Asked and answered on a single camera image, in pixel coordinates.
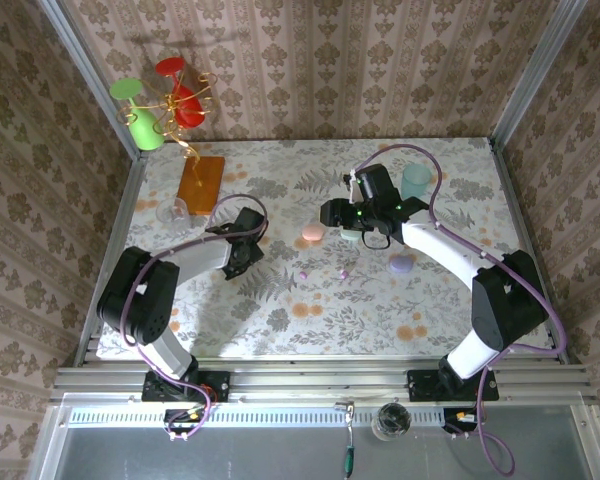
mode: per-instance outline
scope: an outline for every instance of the table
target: table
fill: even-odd
[[[202,155],[226,158],[220,196],[249,193],[269,210],[269,229],[260,245],[263,260],[246,274],[225,281],[207,272],[178,287],[170,328],[198,357],[293,355],[442,356],[470,330],[471,294],[444,267],[424,254],[392,243],[372,251],[329,229],[315,244],[301,237],[316,222],[326,200],[346,197],[342,174],[382,146],[426,148],[440,161],[443,184],[436,211],[463,235],[500,249],[520,248],[489,144],[485,138],[417,140],[307,140],[222,142],[198,145]],[[410,150],[379,157],[395,185],[408,162],[427,164]],[[166,144],[148,160],[127,246],[159,251],[198,236],[207,217],[192,217],[193,228],[174,235],[156,220],[155,210],[178,190],[184,166],[182,148]],[[427,196],[433,189],[433,182]],[[218,223],[235,218],[238,200],[223,204]],[[413,270],[388,270],[394,255],[410,255]],[[350,275],[341,280],[341,270]],[[300,272],[308,274],[301,279]],[[544,326],[525,343],[548,346]],[[104,326],[98,356],[137,359]]]

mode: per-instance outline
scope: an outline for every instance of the clear glass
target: clear glass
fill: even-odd
[[[156,218],[170,233],[182,234],[191,228],[191,217],[187,203],[179,197],[167,198],[156,208]]]
[[[407,165],[402,171],[402,185],[400,196],[403,200],[409,197],[420,198],[424,195],[427,185],[431,181],[431,170],[419,163]]]

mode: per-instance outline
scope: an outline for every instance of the wall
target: wall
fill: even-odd
[[[571,352],[600,398],[600,1],[589,2],[506,153]]]
[[[0,479],[77,345],[129,162],[35,2],[0,1]]]
[[[64,4],[109,83],[170,90],[153,66],[173,55],[218,74],[220,112],[191,132],[210,140],[489,135],[557,1]]]

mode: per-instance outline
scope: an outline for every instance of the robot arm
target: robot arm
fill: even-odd
[[[472,330],[445,356],[438,380],[450,392],[461,390],[494,357],[540,325],[547,314],[540,304],[499,267],[457,244],[431,222],[429,206],[417,198],[402,200],[386,168],[372,165],[345,177],[349,199],[326,202],[320,221],[331,227],[365,233],[378,230],[427,254],[456,275],[472,291]],[[532,258],[523,251],[496,254],[538,291],[540,280]]]
[[[207,230],[200,238],[248,232],[263,221],[258,212],[243,208],[234,223]],[[227,280],[241,275],[264,256],[257,244],[259,240],[259,235],[253,235],[201,242],[196,248],[174,252],[168,262],[156,261],[136,290],[124,334],[132,337],[147,358],[169,377],[178,380],[187,376],[198,383],[195,357],[168,328],[176,287],[208,270],[222,269]],[[127,248],[100,297],[98,316],[118,332],[125,300],[151,257],[138,247]]]

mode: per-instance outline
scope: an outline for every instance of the purple cable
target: purple cable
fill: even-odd
[[[564,326],[562,325],[562,322],[560,321],[560,318],[558,317],[558,314],[553,309],[553,307],[542,296],[542,294],[540,292],[538,292],[535,288],[533,288],[533,286],[529,282],[527,282],[524,278],[522,278],[515,271],[513,271],[511,268],[506,266],[504,263],[502,263],[500,260],[495,258],[490,253],[485,252],[479,246],[469,242],[468,240],[465,240],[460,235],[452,232],[451,230],[449,230],[448,228],[446,228],[444,225],[442,225],[440,223],[440,221],[436,217],[433,206],[434,206],[436,197],[438,195],[438,192],[440,191],[440,187],[442,186],[442,168],[440,167],[440,164],[438,163],[436,158],[430,152],[428,152],[427,150],[425,150],[422,147],[418,147],[417,145],[412,145],[409,143],[397,143],[395,145],[390,145],[388,147],[381,148],[380,150],[378,150],[376,153],[374,153],[368,159],[366,159],[364,162],[362,162],[356,168],[356,171],[366,167],[378,155],[381,155],[382,153],[387,152],[389,150],[393,150],[395,148],[409,148],[412,150],[416,150],[417,152],[422,153],[425,157],[427,157],[429,160],[431,160],[431,162],[435,166],[436,171],[438,172],[438,181],[436,182],[436,187],[433,190],[433,193],[431,194],[431,201],[429,203],[429,218],[431,219],[431,222],[434,224],[436,229],[440,230],[447,237],[451,238],[452,240],[459,243],[463,247],[471,250],[474,253],[477,253],[482,258],[486,258],[489,262],[491,262],[494,265],[496,265],[497,267],[499,267],[501,270],[506,272],[511,278],[513,278],[516,282],[518,282],[520,285],[522,285],[522,287],[527,292],[529,292],[533,296],[533,298],[535,298],[536,301],[542,306],[542,308],[544,308],[545,311],[549,314],[549,318],[551,318],[551,321],[553,322],[553,325],[555,327],[556,334],[557,334],[556,336],[558,337],[558,339],[557,339],[558,345],[555,348],[540,348],[540,347],[534,347],[532,345],[526,345],[526,344],[522,344],[522,343],[514,343],[513,345],[509,346],[508,348],[506,348],[502,352],[500,352],[498,355],[496,355],[496,357],[493,360],[491,360],[482,370],[482,376],[480,377],[480,383],[478,386],[478,395],[477,395],[477,399],[476,399],[477,417],[478,417],[478,434],[477,435],[480,438],[480,443],[482,445],[482,451],[484,452],[484,455],[487,458],[487,461],[493,467],[493,469],[496,472],[498,472],[500,475],[502,475],[503,477],[511,477],[515,473],[515,469],[516,469],[516,463],[513,458],[513,454],[511,453],[511,450],[502,440],[500,440],[498,437],[495,437],[494,435],[491,435],[488,432],[483,431],[483,428],[482,428],[482,394],[484,392],[484,385],[485,385],[485,382],[487,379],[487,371],[493,365],[495,365],[499,360],[501,360],[507,353],[509,353],[512,350],[512,347],[523,348],[525,350],[529,350],[534,353],[541,353],[541,354],[546,354],[546,355],[561,354],[562,352],[564,352],[565,348],[567,348],[567,335],[564,331]],[[489,450],[487,449],[487,444],[486,444],[486,440],[485,440],[486,438],[491,438],[491,437],[493,437],[492,440],[494,442],[498,443],[509,453],[509,456],[511,458],[511,469],[510,470],[504,471],[495,464],[493,457],[491,456],[491,454],[489,453]]]
[[[129,294],[127,295],[127,299],[125,300],[124,306],[122,307],[122,313],[120,315],[119,329],[120,329],[120,335],[122,336],[122,341],[127,347],[133,348],[133,347],[138,346],[138,342],[136,342],[135,340],[133,343],[130,342],[129,339],[127,339],[127,335],[125,334],[125,327],[127,324],[127,315],[129,314],[129,309],[131,308],[131,301],[133,300],[133,295],[136,293],[138,286],[142,283],[142,279],[144,278],[144,276],[147,274],[147,272],[149,271],[149,269],[152,267],[152,265],[155,262],[157,262],[158,260],[160,260],[164,257],[168,257],[169,255],[173,255],[176,252],[180,252],[181,250],[185,250],[187,248],[191,248],[196,245],[200,245],[201,243],[213,242],[213,241],[217,241],[217,240],[224,240],[227,238],[235,238],[235,237],[243,237],[243,236],[247,236],[247,235],[253,235],[256,233],[260,233],[264,228],[266,228],[268,220],[267,220],[267,209],[264,206],[264,204],[260,200],[258,200],[256,197],[254,197],[252,195],[242,194],[242,193],[238,193],[235,195],[228,195],[228,196],[220,199],[218,201],[218,203],[216,203],[215,207],[213,207],[213,210],[211,212],[211,216],[209,217],[209,220],[211,221],[211,219],[213,219],[213,216],[215,215],[215,211],[221,203],[224,203],[227,200],[231,200],[231,199],[237,198],[237,197],[248,198],[250,200],[255,201],[258,205],[260,205],[260,207],[262,208],[263,214],[264,214],[264,221],[257,228],[254,228],[253,230],[249,230],[248,232],[225,233],[224,235],[216,235],[213,237],[197,238],[195,240],[191,240],[189,242],[182,243],[173,248],[170,248],[168,250],[160,252],[160,253],[156,254],[155,256],[151,257],[151,259],[145,264],[145,266],[140,269],[138,276],[133,281],[133,284],[131,285],[131,289],[129,290]],[[189,432],[183,434],[186,438],[189,438],[191,435],[195,434],[200,429],[200,427],[202,427],[204,422],[206,422],[207,419],[209,418],[209,413],[211,411],[211,399],[209,398],[209,395],[207,394],[207,392],[204,389],[200,388],[198,385],[194,385],[193,383],[183,382],[183,381],[175,380],[175,379],[171,378],[165,372],[160,370],[160,368],[158,368],[158,366],[155,363],[153,363],[151,361],[151,359],[148,358],[144,354],[144,352],[142,352],[142,350],[137,349],[137,351],[140,354],[140,357],[142,357],[142,359],[149,365],[149,367],[151,367],[164,380],[166,380],[167,382],[172,383],[174,385],[192,388],[192,389],[196,390],[197,392],[199,392],[200,394],[202,394],[202,396],[204,397],[205,408],[204,408],[204,414],[203,414],[202,418],[198,422],[198,425],[196,425]]]

